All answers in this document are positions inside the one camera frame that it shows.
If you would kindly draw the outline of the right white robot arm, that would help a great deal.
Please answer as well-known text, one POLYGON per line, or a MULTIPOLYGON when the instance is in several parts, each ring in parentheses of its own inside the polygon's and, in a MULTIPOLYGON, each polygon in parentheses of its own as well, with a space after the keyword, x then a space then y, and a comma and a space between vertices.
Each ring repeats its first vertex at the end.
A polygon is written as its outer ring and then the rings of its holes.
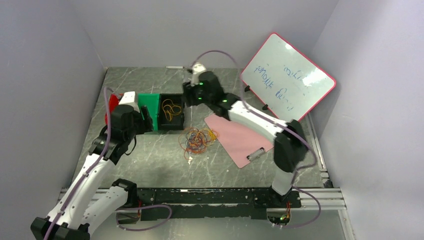
POLYGON ((225 92, 212 71, 189 68, 187 74, 190 78, 183 82, 182 89, 189 107, 204 104, 218 117, 248 127, 273 143, 276 171, 269 199, 275 207, 282 207, 293 189, 296 168, 308 152, 300 123, 271 117, 243 102, 239 96, 225 92))

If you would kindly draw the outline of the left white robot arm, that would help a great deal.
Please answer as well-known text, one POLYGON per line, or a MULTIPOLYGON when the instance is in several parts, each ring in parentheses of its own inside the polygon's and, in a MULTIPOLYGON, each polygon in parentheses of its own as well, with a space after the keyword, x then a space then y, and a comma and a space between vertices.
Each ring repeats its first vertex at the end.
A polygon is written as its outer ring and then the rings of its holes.
POLYGON ((62 199, 46 217, 36 217, 30 230, 37 240, 88 240, 119 207, 139 200, 137 185, 119 179, 99 203, 89 206, 104 177, 114 168, 137 135, 153 131, 147 106, 117 105, 106 111, 107 124, 92 141, 83 167, 62 199))

